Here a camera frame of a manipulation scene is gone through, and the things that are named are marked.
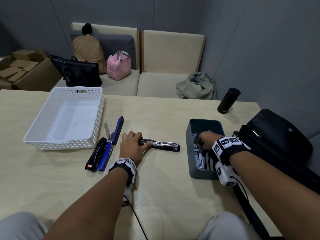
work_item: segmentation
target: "crumpled cloth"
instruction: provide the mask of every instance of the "crumpled cloth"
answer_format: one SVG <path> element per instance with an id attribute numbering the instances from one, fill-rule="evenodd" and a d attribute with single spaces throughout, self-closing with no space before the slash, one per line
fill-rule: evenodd
<path id="1" fill-rule="evenodd" d="M 214 100 L 216 84 L 205 72 L 190 74 L 185 81 L 176 84 L 177 95 L 182 99 Z"/>

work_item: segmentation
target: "silver stapler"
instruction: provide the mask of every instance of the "silver stapler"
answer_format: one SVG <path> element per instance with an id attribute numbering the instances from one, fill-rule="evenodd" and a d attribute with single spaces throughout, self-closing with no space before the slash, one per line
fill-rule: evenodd
<path id="1" fill-rule="evenodd" d="M 180 145 L 175 142 L 165 142 L 165 141 L 156 141 L 151 139 L 141 139 L 139 140 L 139 145 L 144 145 L 147 141 L 153 141 L 153 148 L 160 149 L 160 150 L 166 150 L 166 151 L 172 151 L 172 152 L 179 152 L 180 151 Z"/>

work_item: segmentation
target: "light wooden table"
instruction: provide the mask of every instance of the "light wooden table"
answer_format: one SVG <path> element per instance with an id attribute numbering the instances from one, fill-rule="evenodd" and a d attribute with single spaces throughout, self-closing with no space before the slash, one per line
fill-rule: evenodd
<path id="1" fill-rule="evenodd" d="M 62 212 L 105 174 L 85 171 L 93 149 L 39 151 L 22 139 L 49 92 L 0 91 L 0 219 L 30 211 L 50 226 Z M 118 118 L 122 133 L 141 131 L 145 138 L 178 142 L 179 153 L 151 149 L 138 168 L 134 207 L 149 239 L 196 239 L 220 211 L 244 213 L 233 190 L 217 180 L 189 176 L 185 132 L 191 118 L 218 120 L 231 136 L 259 112 L 256 103 L 236 102 L 228 114 L 219 101 L 104 96 L 101 125 L 113 131 Z M 98 138 L 105 136 L 103 126 Z M 119 144 L 109 163 L 119 157 Z M 250 203 L 272 236 L 277 228 L 249 194 Z M 121 210 L 114 239 L 144 239 L 129 207 Z"/>

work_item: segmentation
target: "bottle cap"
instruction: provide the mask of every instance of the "bottle cap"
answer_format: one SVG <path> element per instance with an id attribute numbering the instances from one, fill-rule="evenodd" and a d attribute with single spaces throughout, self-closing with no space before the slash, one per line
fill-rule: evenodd
<path id="1" fill-rule="evenodd" d="M 237 99 L 240 96 L 241 92 L 236 88 L 229 88 L 226 94 L 231 98 Z"/>

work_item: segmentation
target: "black pom-pom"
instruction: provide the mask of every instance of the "black pom-pom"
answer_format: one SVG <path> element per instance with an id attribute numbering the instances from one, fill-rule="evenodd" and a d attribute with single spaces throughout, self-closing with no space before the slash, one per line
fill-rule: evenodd
<path id="1" fill-rule="evenodd" d="M 91 24 L 86 23 L 85 25 L 83 25 L 82 27 L 82 34 L 83 35 L 89 35 L 92 33 L 92 27 Z"/>

